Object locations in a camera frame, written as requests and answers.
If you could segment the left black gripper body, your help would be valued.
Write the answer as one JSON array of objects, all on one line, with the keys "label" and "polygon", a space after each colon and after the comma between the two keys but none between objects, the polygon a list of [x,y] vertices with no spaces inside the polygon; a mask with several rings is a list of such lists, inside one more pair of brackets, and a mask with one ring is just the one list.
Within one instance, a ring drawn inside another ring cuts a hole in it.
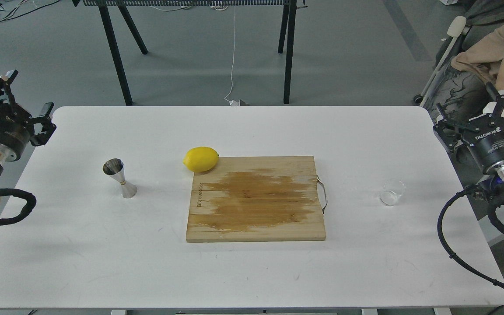
[{"label": "left black gripper body", "polygon": [[31,136],[31,125],[0,117],[0,163],[19,160]]}]

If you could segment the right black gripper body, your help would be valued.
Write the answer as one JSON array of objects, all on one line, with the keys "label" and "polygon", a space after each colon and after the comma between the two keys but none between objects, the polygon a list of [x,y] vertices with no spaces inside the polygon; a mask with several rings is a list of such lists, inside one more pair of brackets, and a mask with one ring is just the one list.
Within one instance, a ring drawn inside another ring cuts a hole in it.
[{"label": "right black gripper body", "polygon": [[470,120],[462,143],[482,174],[494,175],[504,168],[504,117],[481,115]]}]

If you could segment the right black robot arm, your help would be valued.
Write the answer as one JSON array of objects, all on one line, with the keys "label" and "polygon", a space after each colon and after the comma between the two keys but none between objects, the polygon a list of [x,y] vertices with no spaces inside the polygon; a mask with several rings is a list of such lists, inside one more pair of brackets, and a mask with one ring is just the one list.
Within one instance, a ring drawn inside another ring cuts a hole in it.
[{"label": "right black robot arm", "polygon": [[450,259],[504,289],[504,283],[484,275],[462,260],[448,245],[443,232],[446,210],[462,196],[473,195],[487,203],[486,217],[504,235],[504,92],[499,92],[492,83],[486,84],[486,89],[495,102],[490,113],[461,122],[448,118],[444,109],[438,107],[443,118],[433,127],[435,136],[449,154],[454,155],[459,149],[466,149],[485,178],[465,187],[446,202],[438,217],[437,233]]}]

